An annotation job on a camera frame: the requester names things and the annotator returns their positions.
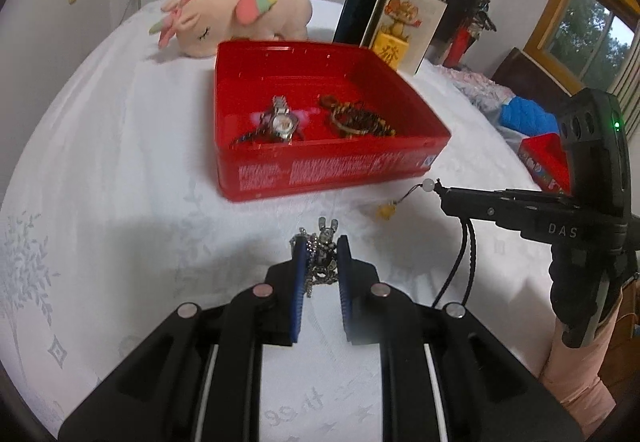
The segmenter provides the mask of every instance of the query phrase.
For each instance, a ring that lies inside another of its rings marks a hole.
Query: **closed eye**
[[[204,33],[202,34],[202,36],[199,36],[198,39],[200,41],[202,41],[203,39],[206,39],[207,36],[209,35],[209,30],[211,30],[211,27],[207,27],[204,31]]]

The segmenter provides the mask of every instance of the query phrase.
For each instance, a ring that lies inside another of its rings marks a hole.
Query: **stuffed animal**
[[[168,15],[149,30],[160,32],[158,47],[175,35],[187,56],[206,57],[232,38],[306,40],[311,0],[168,0]]]

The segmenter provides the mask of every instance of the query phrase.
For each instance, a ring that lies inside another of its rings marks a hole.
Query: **dark blue book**
[[[380,0],[345,0],[335,29],[334,43],[369,46],[369,22]]]

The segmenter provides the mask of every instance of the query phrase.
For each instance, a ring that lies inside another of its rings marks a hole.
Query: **white tablecloth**
[[[314,1],[313,38],[340,6]],[[180,303],[227,302],[286,260],[299,227],[340,220],[354,257],[429,304],[460,247],[460,224],[417,192],[389,222],[398,181],[242,204],[209,175],[213,59],[158,51],[152,3],[115,30],[59,93],[22,154],[0,211],[0,358],[57,433],[72,409]],[[431,169],[447,186],[535,189],[489,122],[424,62],[408,81],[452,138]],[[470,310],[532,372],[550,345],[549,248],[477,223]],[[444,302],[462,297],[468,262]],[[262,440],[379,440],[377,348],[344,340],[337,286],[305,299],[295,349],[264,353]]]

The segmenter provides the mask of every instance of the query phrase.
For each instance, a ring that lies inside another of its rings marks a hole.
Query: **blue folded clothing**
[[[558,133],[558,124],[552,114],[545,112],[536,102],[518,96],[502,107],[500,124],[529,136]]]

